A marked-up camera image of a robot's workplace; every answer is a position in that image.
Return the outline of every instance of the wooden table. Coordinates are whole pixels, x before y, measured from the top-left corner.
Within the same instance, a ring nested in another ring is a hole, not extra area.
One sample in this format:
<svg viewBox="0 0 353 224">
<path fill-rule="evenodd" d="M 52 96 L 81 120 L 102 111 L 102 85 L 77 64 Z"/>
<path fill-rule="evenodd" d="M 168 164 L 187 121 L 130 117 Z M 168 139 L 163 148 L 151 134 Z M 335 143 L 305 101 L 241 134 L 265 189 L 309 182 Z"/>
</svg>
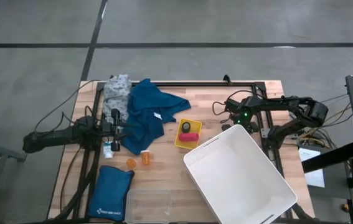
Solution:
<svg viewBox="0 0 353 224">
<path fill-rule="evenodd" d="M 265 81 L 266 92 L 269 98 L 276 98 L 283 95 L 281 81 Z M 190 101 L 192 108 L 175 114 L 178 120 L 176 123 L 164 124 L 165 135 L 156 139 L 149 147 L 151 152 L 151 165 L 142 166 L 139 156 L 133 155 L 127 149 L 121 147 L 120 152 L 116 152 L 113 159 L 104 159 L 101 152 L 99 167 L 114 166 L 122 170 L 127 170 L 126 160 L 135 158 L 138 161 L 138 168 L 135 170 L 135 176 L 132 181 L 131 189 L 166 189 L 172 192 L 172 222 L 216 222 L 204 199 L 200 195 L 197 187 L 191 180 L 187 169 L 183 163 L 183 157 L 189 152 L 188 149 L 181 149 L 174 146 L 174 140 L 177 128 L 181 118 L 193 119 L 202 122 L 202 131 L 199 144 L 202 144 L 222 132 L 220 120 L 228 117 L 227 113 L 216 116 L 212 112 L 212 103 L 214 101 L 223 102 L 225 99 L 237 90 L 250 90 L 249 87 L 161 87 L 161 91 L 183 97 Z M 84 107 L 93 106 L 95 97 L 96 82 L 89 83 L 83 87 L 77 96 L 72 119 L 76 120 L 84 116 Z M 250 93 L 238 93 L 232 98 L 240 101 Z M 103 97 L 101 97 L 99 113 L 103 106 Z M 223 111 L 222 106 L 216 105 L 215 111 Z M 272 111 L 273 123 L 282 125 L 289 121 L 287 111 Z M 260 145 L 260 136 L 258 133 L 252 134 L 252 137 Z M 65 147 L 62 157 L 59 175 L 55 186 L 52 203 L 49 210 L 49 217 L 53 218 L 59 213 L 60 189 L 72 157 L 78 150 L 78 145 L 68 145 Z M 78 185 L 78 178 L 81 169 L 83 149 L 79 152 L 71 170 L 64 190 L 63 206 L 67 204 L 75 193 Z M 306 185 L 301 161 L 296 146 L 283 145 L 280 149 L 280 157 L 283 165 L 285 179 L 298 196 L 298 204 L 304 211 L 314 217 L 312 202 Z M 87 199 L 87 190 L 82 198 L 81 217 L 85 213 Z"/>
</svg>

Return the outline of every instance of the red object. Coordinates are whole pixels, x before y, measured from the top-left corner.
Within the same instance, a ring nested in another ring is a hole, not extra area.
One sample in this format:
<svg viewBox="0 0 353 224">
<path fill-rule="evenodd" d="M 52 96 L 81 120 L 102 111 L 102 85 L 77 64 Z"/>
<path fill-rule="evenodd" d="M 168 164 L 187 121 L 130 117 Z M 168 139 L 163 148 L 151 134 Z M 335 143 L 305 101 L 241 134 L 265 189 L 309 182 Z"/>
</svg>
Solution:
<svg viewBox="0 0 353 224">
<path fill-rule="evenodd" d="M 182 133 L 179 135 L 180 141 L 197 141 L 199 139 L 198 133 Z"/>
</svg>

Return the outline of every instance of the concrete floor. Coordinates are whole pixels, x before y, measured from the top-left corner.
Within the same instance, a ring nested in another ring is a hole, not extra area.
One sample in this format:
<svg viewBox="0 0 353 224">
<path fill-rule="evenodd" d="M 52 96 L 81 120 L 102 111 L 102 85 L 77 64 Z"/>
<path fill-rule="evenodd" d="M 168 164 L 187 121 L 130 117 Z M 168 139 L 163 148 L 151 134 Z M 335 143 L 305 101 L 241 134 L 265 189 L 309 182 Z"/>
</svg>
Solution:
<svg viewBox="0 0 353 224">
<path fill-rule="evenodd" d="M 0 43 L 89 43 L 100 0 L 0 0 Z M 353 0 L 109 0 L 98 42 L 353 42 Z M 22 137 L 80 81 L 88 49 L 0 49 L 0 146 Z M 88 80 L 129 73 L 134 80 L 282 80 L 286 95 L 324 100 L 346 93 L 353 48 L 96 49 Z M 72 114 L 71 99 L 62 110 Z M 330 114 L 347 99 L 329 107 Z M 57 124 L 56 112 L 40 129 Z M 330 127 L 353 141 L 353 120 Z M 0 223 L 45 219 L 62 147 L 9 161 L 0 184 Z M 348 221 L 343 201 L 312 195 L 316 216 Z"/>
</svg>

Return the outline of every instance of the yellow container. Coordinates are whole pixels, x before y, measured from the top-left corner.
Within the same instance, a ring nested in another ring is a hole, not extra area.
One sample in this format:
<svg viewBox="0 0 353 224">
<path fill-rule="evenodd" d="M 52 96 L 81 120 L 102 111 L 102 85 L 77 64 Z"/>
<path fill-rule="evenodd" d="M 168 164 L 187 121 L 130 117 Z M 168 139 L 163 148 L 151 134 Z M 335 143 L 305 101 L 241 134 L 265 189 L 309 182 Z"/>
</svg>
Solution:
<svg viewBox="0 0 353 224">
<path fill-rule="evenodd" d="M 189 142 L 182 142 L 179 140 L 179 135 L 182 134 L 182 124 L 185 122 L 190 123 L 190 133 L 197 133 L 199 135 L 199 139 L 196 141 L 189 141 Z M 185 149 L 195 149 L 199 145 L 199 140 L 200 140 L 200 132 L 201 132 L 201 126 L 202 123 L 200 121 L 193 121 L 189 119 L 181 119 L 181 122 L 179 123 L 179 127 L 177 129 L 177 134 L 175 138 L 175 146 L 177 147 L 182 147 Z"/>
</svg>

